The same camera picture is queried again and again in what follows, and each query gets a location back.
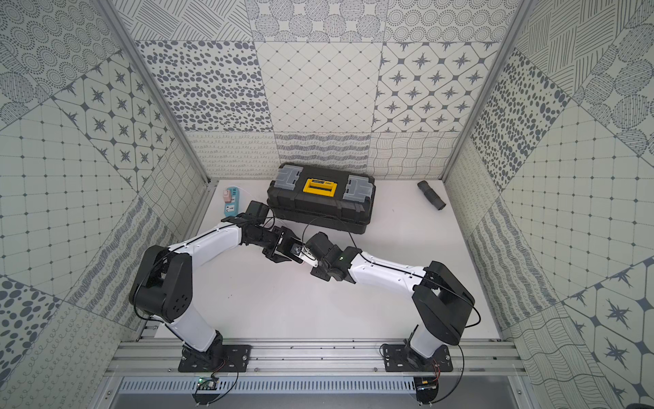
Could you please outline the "black phone pink case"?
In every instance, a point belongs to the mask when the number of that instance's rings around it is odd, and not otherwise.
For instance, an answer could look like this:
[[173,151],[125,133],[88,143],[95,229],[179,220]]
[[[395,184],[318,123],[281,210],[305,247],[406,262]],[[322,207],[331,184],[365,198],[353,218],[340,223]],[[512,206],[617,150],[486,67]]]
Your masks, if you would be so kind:
[[299,264],[303,263],[303,260],[301,259],[302,249],[303,244],[301,243],[301,240],[291,237],[283,238],[278,247],[279,252],[283,256],[288,257]]

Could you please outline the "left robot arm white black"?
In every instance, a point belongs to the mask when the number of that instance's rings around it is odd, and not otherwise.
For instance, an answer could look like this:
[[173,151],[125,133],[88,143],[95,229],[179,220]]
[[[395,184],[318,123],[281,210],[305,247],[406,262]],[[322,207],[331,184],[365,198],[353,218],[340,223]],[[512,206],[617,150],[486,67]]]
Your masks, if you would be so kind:
[[183,352],[211,365],[223,358],[222,335],[192,303],[194,269],[240,245],[256,245],[271,262],[297,262],[303,243],[286,227],[267,227],[270,208],[250,202],[247,210],[190,240],[146,250],[129,292],[129,302],[143,320],[158,320],[183,342]]

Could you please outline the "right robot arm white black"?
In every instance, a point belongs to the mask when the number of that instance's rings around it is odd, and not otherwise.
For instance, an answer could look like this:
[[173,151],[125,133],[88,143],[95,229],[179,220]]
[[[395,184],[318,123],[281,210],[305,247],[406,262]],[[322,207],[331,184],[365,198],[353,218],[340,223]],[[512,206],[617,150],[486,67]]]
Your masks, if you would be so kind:
[[311,274],[323,281],[347,281],[407,296],[421,323],[408,340],[408,349],[422,359],[434,356],[443,345],[460,344],[475,312],[472,293],[442,262],[420,268],[374,257],[359,247],[342,250],[325,233],[317,233],[304,245],[314,260]]

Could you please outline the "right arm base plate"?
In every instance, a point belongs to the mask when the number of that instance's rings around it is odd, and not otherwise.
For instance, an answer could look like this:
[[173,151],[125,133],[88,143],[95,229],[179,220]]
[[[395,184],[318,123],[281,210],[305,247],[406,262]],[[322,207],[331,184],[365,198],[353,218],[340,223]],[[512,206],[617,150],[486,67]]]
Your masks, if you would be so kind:
[[446,344],[430,358],[417,354],[408,344],[382,344],[379,348],[387,373],[451,373],[453,364]]

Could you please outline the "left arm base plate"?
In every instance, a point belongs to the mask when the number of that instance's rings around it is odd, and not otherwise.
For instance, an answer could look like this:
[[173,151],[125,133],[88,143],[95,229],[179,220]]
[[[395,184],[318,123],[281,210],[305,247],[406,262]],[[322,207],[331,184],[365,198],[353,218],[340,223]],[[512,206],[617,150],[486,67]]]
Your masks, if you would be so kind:
[[205,352],[183,345],[179,373],[245,373],[252,346],[218,344]]

